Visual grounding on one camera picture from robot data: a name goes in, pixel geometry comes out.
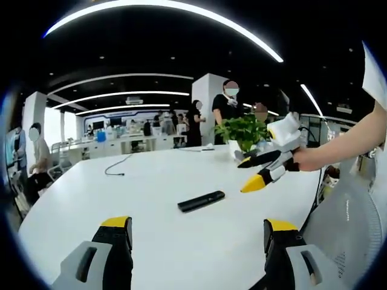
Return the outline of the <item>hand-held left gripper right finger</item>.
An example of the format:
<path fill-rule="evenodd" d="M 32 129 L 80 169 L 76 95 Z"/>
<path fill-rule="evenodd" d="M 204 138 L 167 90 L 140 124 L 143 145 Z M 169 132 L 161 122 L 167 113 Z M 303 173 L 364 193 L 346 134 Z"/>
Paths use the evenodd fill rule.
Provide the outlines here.
<path fill-rule="evenodd" d="M 264 289 L 347 289 L 337 267 L 293 224 L 264 220 Z"/>

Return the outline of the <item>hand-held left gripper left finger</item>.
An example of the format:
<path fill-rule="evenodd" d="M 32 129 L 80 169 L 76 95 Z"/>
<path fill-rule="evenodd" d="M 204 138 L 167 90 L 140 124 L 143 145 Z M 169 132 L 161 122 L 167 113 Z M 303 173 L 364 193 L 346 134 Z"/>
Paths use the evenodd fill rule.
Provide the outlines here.
<path fill-rule="evenodd" d="M 131 289 L 132 269 L 132 218 L 113 217 L 63 259 L 51 289 Z"/>

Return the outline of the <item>person's right hand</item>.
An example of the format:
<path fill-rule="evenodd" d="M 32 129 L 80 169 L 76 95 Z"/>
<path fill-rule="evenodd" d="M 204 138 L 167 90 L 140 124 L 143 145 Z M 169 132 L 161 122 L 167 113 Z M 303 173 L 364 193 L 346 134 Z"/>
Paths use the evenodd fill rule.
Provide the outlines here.
<path fill-rule="evenodd" d="M 298 163 L 299 170 L 304 172 L 319 170 L 325 165 L 318 148 L 298 148 L 293 154 L 293 159 Z"/>

